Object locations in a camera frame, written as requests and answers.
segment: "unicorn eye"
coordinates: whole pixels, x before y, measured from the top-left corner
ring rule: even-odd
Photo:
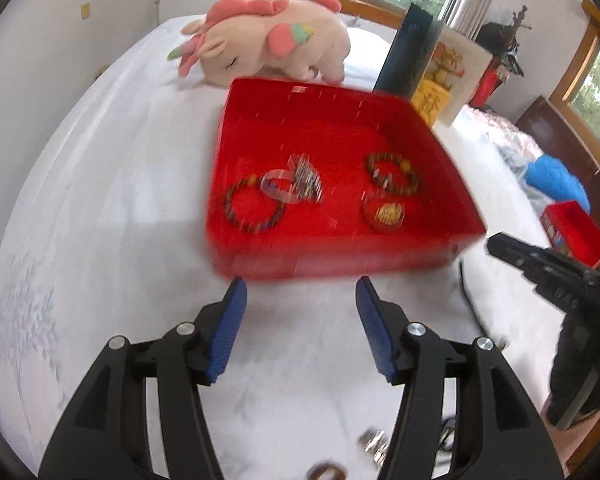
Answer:
[[[224,67],[225,70],[229,70],[233,65],[235,65],[238,62],[238,57],[234,57],[234,60],[229,63],[227,66]]]

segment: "blue gripper pad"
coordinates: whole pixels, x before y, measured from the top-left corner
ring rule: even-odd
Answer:
[[[209,364],[205,374],[213,384],[226,370],[242,315],[247,306],[247,285],[242,278],[234,278],[221,302],[224,313],[209,341]]]
[[[365,329],[376,368],[391,383],[397,373],[393,355],[394,343],[385,326],[377,305],[381,302],[368,277],[363,276],[356,283],[356,306],[360,321]]]

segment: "book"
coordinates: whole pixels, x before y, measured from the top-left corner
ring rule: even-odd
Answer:
[[[471,99],[492,55],[459,32],[434,20],[428,12],[411,4],[395,35],[389,54],[382,66],[374,91],[399,95],[417,106],[426,115],[430,126],[436,119],[451,124]],[[423,79],[429,83],[420,87]],[[449,96],[431,105],[422,98],[426,90],[432,94],[431,83],[440,86],[433,94]],[[414,100],[417,92],[420,95]],[[429,102],[427,110],[420,110]]]

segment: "wall outlet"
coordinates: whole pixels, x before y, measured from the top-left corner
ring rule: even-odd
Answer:
[[[89,16],[91,16],[91,3],[87,2],[80,6],[80,15],[83,20],[86,20]]]
[[[109,63],[101,66],[99,69],[96,70],[96,73],[94,74],[94,78],[93,80],[96,81],[97,78],[99,78],[102,74],[104,74],[104,71],[109,68]]]

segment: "dark blue book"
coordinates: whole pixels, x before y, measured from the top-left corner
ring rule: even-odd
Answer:
[[[442,28],[442,22],[411,4],[394,37],[374,91],[410,100],[429,65]]]

